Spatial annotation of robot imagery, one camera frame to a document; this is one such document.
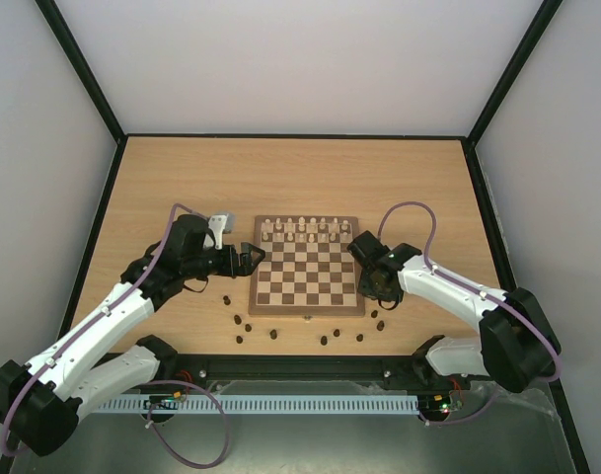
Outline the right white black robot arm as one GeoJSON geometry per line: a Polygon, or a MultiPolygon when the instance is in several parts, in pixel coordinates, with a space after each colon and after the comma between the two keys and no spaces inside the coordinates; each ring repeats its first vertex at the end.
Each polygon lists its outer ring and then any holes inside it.
{"type": "Polygon", "coordinates": [[[476,283],[432,261],[425,251],[402,243],[394,248],[365,231],[347,246],[361,267],[359,293],[399,305],[405,296],[423,298],[465,322],[475,336],[440,336],[414,363],[416,379],[433,387],[449,375],[492,379],[520,393],[533,381],[561,374],[561,347],[537,298],[476,283]]]}

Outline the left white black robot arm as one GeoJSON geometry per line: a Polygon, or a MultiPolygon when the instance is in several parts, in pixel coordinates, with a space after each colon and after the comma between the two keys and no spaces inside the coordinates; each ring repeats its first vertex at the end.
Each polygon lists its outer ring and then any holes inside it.
{"type": "Polygon", "coordinates": [[[190,279],[249,277],[265,257],[251,243],[226,244],[228,213],[171,215],[161,240],[131,262],[98,306],[58,341],[19,364],[0,367],[0,447],[11,456],[10,435],[46,456],[61,447],[98,406],[138,385],[167,377],[176,351],[155,336],[103,362],[135,326],[186,288],[190,279]]]}

